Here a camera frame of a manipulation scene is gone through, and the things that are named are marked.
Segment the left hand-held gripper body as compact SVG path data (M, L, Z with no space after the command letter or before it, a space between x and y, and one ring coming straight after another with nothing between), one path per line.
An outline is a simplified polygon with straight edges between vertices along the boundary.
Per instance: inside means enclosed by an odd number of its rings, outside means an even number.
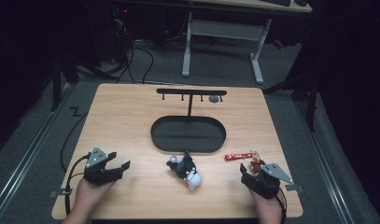
M113 169L107 170L107 156L101 148L94 147L85 165L84 178L95 186L122 179L122 175L114 174Z

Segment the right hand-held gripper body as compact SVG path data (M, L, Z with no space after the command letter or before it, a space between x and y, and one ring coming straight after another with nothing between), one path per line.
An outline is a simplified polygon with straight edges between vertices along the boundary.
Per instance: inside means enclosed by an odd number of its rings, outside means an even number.
M280 181L293 183L293 180L277 163L265 164L260 168L257 175L249 174L247 178L241 177L241 182L244 185L265 199L271 199L277 195L280 189Z

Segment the red and orange figure keychain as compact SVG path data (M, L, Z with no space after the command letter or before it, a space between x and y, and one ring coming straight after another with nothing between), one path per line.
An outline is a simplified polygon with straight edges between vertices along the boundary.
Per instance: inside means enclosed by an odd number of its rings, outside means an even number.
M251 159L252 159L252 161L250 162L251 170L254 175L257 175L260 172L260 163L261 163L260 154L258 151L254 149L252 149L250 153L251 153Z

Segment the person's left hand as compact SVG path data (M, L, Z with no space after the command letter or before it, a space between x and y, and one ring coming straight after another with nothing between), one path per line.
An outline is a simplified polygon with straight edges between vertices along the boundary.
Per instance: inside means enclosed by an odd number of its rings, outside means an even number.
M109 182L102 186L95 186L82 178L77 185L72 211L88 217L114 185L115 182Z

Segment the person's right hand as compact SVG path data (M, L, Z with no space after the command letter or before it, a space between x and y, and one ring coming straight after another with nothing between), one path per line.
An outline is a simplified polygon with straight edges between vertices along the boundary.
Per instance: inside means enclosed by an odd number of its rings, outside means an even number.
M277 199L265 199L252 189L249 192L254 201L259 223L260 217L280 217L282 219L282 207Z

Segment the black oval tray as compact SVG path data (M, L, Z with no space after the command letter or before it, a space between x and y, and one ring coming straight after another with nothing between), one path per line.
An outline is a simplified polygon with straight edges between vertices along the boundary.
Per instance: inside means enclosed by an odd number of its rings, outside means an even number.
M205 116L193 116L192 103L195 95L204 100L205 96L216 97L218 102L226 91L157 89L156 92L189 96L188 113L185 116L163 116L154 121L150 128L151 140L155 147L166 152L213 153L218 151L226 140L226 129L217 119Z

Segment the black stand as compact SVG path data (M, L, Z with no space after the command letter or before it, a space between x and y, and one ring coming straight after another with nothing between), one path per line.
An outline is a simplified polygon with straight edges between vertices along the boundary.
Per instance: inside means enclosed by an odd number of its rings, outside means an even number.
M306 101L306 124L311 132L315 130L314 118L317 109L317 86L319 73L302 74L295 77L288 77L283 82L280 82L273 87L270 87L262 92L271 94L280 90L292 90L291 98L293 101Z
M62 51L58 51L53 61L52 75L52 111L56 111L62 100L62 77L70 84L79 82L79 75L73 58Z

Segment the dark computer tower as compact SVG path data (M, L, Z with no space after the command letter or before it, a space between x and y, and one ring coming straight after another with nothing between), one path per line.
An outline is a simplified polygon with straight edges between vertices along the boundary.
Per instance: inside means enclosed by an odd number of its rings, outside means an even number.
M123 8L91 2L87 10L99 61L112 64L123 62L129 35Z

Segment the white-legged desk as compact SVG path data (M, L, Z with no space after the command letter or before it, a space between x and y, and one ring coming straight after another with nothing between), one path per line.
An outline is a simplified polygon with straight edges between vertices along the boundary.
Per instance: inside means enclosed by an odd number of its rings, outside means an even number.
M252 7L261 10L266 9L272 12L311 13L313 10L307 3L307 0L189 0L189 3L191 6L195 3L209 3L232 7ZM192 13L189 12L187 20L186 48L181 72L182 76L188 77L190 75L190 44L191 38L194 35L223 37L256 41L258 43L256 50L249 54L249 59L256 82L258 84L262 84L263 77L260 70L259 57L271 23L271 18L267 18L263 25L208 21L203 19L194 19L192 17Z

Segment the red snack bar keychain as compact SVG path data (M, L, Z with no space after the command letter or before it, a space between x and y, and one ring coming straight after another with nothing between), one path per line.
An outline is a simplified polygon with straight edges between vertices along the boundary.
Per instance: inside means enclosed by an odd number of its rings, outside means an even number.
M237 154L227 154L224 156L225 161L237 161L237 160L245 160L252 159L252 153L237 153Z

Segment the black and white plush keychain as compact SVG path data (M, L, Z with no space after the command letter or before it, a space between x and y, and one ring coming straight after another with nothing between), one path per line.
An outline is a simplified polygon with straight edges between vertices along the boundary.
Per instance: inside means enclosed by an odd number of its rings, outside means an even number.
M189 190L194 190L202 185L203 177L197 171L192 156L187 150L184 152L181 160L177 156L171 156L166 165L178 178L187 183Z

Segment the metal floor rail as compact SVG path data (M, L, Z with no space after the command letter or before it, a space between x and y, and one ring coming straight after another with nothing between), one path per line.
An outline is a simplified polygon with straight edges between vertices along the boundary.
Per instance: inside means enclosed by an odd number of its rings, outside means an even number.
M294 104L297 113L299 114L303 127L306 130L308 138L311 141L312 149L314 151L317 166L324 180L327 191L330 195L333 206L342 224L355 224L352 214L347 206L344 195L338 186L338 183L332 173L328 161L322 151L322 147L317 139L316 133L313 132L306 118L306 111L302 103Z
M41 99L24 115L3 146L0 152L0 219L34 163L62 104L75 87L75 84L64 84L61 102L53 105L54 90L51 85L47 86Z

